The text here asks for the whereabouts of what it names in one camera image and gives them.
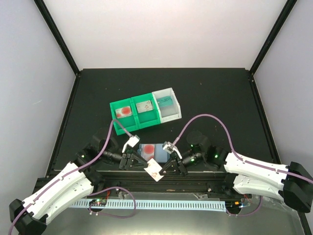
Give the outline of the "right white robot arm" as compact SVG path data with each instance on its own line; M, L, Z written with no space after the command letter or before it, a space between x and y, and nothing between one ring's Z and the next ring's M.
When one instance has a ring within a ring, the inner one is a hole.
M242 155L227 152L213 146L208 137L199 131L188 134L190 149L180 153L178 148L166 141L162 149L169 160L160 175L188 174L187 168L199 162L210 170L226 173L225 183L218 187L218 194L234 197L236 194L256 194L284 202L290 208L309 213L313 202L313 178L303 165L271 164Z

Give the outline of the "white floral VIP card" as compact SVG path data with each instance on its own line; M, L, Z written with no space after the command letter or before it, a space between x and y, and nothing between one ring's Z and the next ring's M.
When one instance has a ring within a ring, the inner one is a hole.
M164 176L160 175L160 171L162 170L162 167L154 160L150 159L147 162L148 166L144 168L144 170L156 181L158 182L161 180Z

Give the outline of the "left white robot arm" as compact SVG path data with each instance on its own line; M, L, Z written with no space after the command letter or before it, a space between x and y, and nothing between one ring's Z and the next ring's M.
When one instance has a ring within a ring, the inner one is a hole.
M15 199L9 205L11 226L9 234L16 229L21 235L41 235L47 225L61 212L76 201L100 195L112 190L128 192L120 185L109 187L105 179L95 169L95 163L101 158L119 162L120 169L129 169L133 160L147 165L134 147L138 144L137 135L130 136L122 149L112 137L94 137L73 162L69 162L53 179L31 196Z

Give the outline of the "blue card holder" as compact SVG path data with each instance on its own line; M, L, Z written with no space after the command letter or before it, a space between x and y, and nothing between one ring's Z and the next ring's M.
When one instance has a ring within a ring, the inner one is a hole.
M139 145L139 149L137 150L137 152L141 155L141 146L143 144L140 144ZM154 144L155 145L155 155L154 155L154 160L157 162L157 163L166 163L169 158L170 158L170 155L165 152L163 149L162 149L162 144L161 143L158 143L158 144Z

